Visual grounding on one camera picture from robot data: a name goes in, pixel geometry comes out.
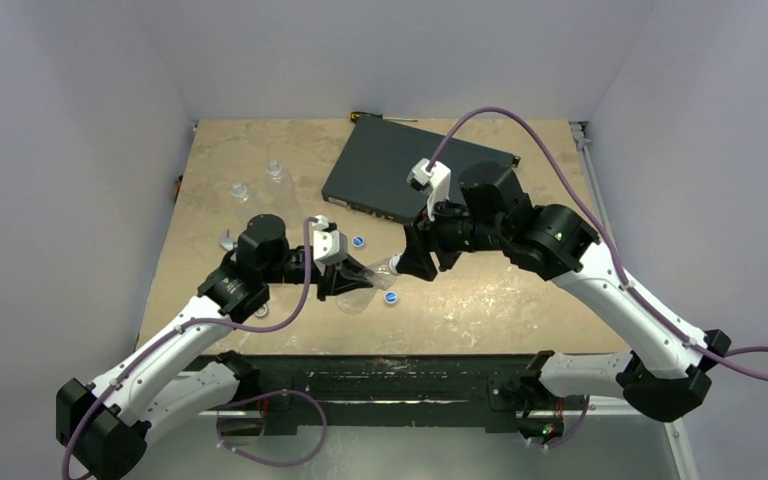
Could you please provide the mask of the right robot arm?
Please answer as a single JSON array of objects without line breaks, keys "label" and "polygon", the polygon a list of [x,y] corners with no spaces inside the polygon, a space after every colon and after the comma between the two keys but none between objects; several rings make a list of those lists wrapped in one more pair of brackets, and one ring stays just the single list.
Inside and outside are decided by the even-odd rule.
[{"label": "right robot arm", "polygon": [[627,343],[627,351],[612,354],[538,353],[518,389],[525,403],[618,398],[665,423],[703,403],[712,385],[708,373],[715,357],[728,351],[730,338],[695,327],[635,287],[577,212],[533,204],[514,171],[492,162],[460,175],[462,203],[449,198],[452,177],[443,164],[421,160],[407,181],[426,204],[405,226],[398,273],[431,281],[464,253],[499,251],[514,266],[574,296]]}]

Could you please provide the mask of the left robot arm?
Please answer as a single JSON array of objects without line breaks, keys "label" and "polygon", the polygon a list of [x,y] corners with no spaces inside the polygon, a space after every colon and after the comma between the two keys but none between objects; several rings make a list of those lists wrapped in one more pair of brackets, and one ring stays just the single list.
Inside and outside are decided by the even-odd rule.
[{"label": "left robot arm", "polygon": [[298,284],[319,300],[371,287],[334,223],[309,217],[302,229],[303,244],[291,247],[281,218],[253,217],[234,250],[151,340],[94,380],[72,379],[60,388],[56,436],[65,448],[63,477],[78,461],[88,477],[119,479],[151,443],[213,407],[268,410],[273,394],[239,354],[223,353],[193,374],[185,368],[231,332],[248,330],[274,284]]}]

